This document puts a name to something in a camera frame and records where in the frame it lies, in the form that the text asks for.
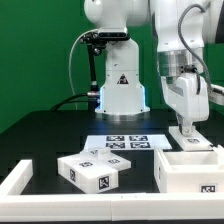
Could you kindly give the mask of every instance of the black label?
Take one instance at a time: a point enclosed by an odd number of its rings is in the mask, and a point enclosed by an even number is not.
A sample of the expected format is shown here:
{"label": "black label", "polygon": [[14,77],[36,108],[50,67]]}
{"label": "black label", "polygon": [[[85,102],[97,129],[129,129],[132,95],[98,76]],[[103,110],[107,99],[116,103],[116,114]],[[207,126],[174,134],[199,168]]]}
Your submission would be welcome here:
{"label": "black label", "polygon": [[70,170],[70,179],[74,182],[76,182],[76,177],[75,177],[75,171]]}
{"label": "black label", "polygon": [[125,149],[125,143],[106,143],[106,147],[111,149]]}
{"label": "black label", "polygon": [[120,161],[117,160],[117,159],[112,159],[112,160],[109,160],[108,162],[111,163],[111,164],[120,163]]}
{"label": "black label", "polygon": [[129,136],[130,141],[148,141],[147,136]]}
{"label": "black label", "polygon": [[109,177],[102,177],[99,179],[99,189],[103,190],[110,186]]}
{"label": "black label", "polygon": [[148,142],[134,142],[131,143],[132,149],[150,149],[151,146]]}
{"label": "black label", "polygon": [[90,153],[92,153],[93,155],[97,154],[98,150],[94,150],[94,151],[90,151]]}
{"label": "black label", "polygon": [[79,165],[82,167],[89,167],[89,166],[92,166],[93,164],[90,162],[85,162],[85,163],[80,163]]}
{"label": "black label", "polygon": [[216,186],[215,185],[204,185],[201,186],[201,193],[215,193]]}
{"label": "black label", "polygon": [[198,144],[200,141],[198,139],[188,139],[188,141],[192,144]]}
{"label": "black label", "polygon": [[107,136],[108,142],[120,142],[124,141],[124,136]]}

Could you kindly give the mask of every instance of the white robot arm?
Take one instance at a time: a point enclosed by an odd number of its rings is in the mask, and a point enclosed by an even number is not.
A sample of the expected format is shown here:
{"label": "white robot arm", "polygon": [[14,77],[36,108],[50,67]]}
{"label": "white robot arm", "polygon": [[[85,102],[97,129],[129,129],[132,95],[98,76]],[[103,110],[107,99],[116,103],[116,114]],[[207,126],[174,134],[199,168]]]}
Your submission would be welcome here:
{"label": "white robot arm", "polygon": [[[169,131],[185,151],[209,150],[211,143],[192,125],[208,118],[209,98],[217,99],[218,96],[223,99],[222,88],[214,88],[211,84],[207,66],[202,60],[205,37],[210,42],[215,40],[223,1],[151,2],[163,94],[165,102],[176,111],[179,124],[179,127],[170,127]],[[211,26],[204,25],[205,18]],[[206,81],[200,76],[203,70]]]}
{"label": "white robot arm", "polygon": [[119,120],[145,114],[149,108],[145,105],[144,87],[139,82],[138,45],[132,39],[116,41],[116,37],[125,37],[127,26],[148,21],[148,0],[85,0],[85,13],[99,29],[98,36],[109,40],[106,82],[101,88],[97,114]]}

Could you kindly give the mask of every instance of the white cube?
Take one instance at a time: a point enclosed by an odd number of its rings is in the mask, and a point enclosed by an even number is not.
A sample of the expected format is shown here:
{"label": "white cube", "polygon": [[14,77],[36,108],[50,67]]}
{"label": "white cube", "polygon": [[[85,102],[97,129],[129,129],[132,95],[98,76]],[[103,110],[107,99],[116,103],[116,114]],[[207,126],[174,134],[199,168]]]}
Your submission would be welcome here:
{"label": "white cube", "polygon": [[224,192],[223,151],[221,148],[205,152],[156,149],[154,175],[160,192]]}

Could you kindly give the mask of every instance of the black table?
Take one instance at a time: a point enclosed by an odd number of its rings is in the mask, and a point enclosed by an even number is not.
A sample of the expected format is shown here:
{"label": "black table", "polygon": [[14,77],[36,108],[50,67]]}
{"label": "black table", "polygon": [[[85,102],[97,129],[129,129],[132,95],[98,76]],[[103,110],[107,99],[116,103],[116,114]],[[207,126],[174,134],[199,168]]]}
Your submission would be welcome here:
{"label": "black table", "polygon": [[[224,116],[212,111],[209,119],[197,123],[196,127],[214,145],[224,145],[223,124]],[[181,150],[168,134],[168,126],[174,125],[177,125],[176,117],[170,110],[153,110],[146,120],[122,122],[97,119],[94,113],[88,111],[33,112],[0,135],[0,183],[20,160],[32,159],[34,175],[22,194],[83,194],[58,175],[57,158],[79,153],[88,135],[165,134],[173,149]],[[158,192],[153,176],[153,151],[114,153],[131,161],[132,168],[119,173],[119,188],[108,193]],[[185,220],[181,223],[211,223],[211,220]]]}

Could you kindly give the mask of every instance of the black cable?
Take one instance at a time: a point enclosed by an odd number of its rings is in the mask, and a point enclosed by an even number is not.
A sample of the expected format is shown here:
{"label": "black cable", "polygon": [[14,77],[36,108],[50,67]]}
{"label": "black cable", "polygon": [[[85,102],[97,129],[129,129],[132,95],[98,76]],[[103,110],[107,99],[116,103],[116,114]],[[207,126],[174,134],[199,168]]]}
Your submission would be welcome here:
{"label": "black cable", "polygon": [[183,34],[182,34],[182,23],[183,23],[183,20],[186,16],[186,14],[192,9],[192,8],[199,8],[203,13],[206,12],[206,9],[203,8],[201,5],[199,4],[193,4],[193,5],[190,5],[189,7],[187,7],[185,9],[185,11],[183,12],[183,14],[181,15],[180,17],[180,20],[178,22],[178,35],[179,35],[179,38],[181,40],[181,42],[183,43],[183,45],[186,47],[186,49],[201,63],[201,65],[203,66],[204,68],[204,71],[205,71],[205,75],[206,75],[206,81],[207,81],[207,84],[208,84],[208,89],[210,91],[212,91],[212,85],[211,85],[211,79],[210,79],[210,74],[209,74],[209,70],[208,70],[208,67],[207,65],[205,64],[205,62],[188,46],[188,44],[186,43],[184,37],[183,37]]}
{"label": "black cable", "polygon": [[89,102],[96,102],[97,100],[74,100],[74,101],[69,101],[65,103],[59,103],[55,105],[54,107],[51,108],[51,111],[57,111],[60,107],[62,107],[65,104],[73,104],[73,103],[89,103]]}
{"label": "black cable", "polygon": [[199,95],[200,92],[201,92],[201,77],[200,77],[200,74],[199,74],[197,68],[194,69],[194,72],[196,73],[196,76],[197,76],[197,83],[198,83],[198,87],[197,87],[197,92],[196,92],[196,94]]}
{"label": "black cable", "polygon": [[224,92],[221,89],[213,88],[213,92],[224,96]]}
{"label": "black cable", "polygon": [[56,104],[55,106],[53,106],[53,107],[51,108],[51,111],[56,111],[56,110],[58,110],[62,105],[64,105],[64,104],[70,102],[71,100],[75,100],[75,99],[77,99],[77,98],[80,98],[80,97],[86,97],[86,96],[88,96],[88,94],[86,94],[86,93],[83,93],[83,94],[77,94],[77,95],[71,96],[71,97],[69,97],[69,98],[63,100],[61,103],[58,103],[58,104]]}
{"label": "black cable", "polygon": [[90,80],[91,82],[96,82],[96,68],[95,68],[92,45],[88,44],[87,49],[88,49],[88,55],[89,55]]}

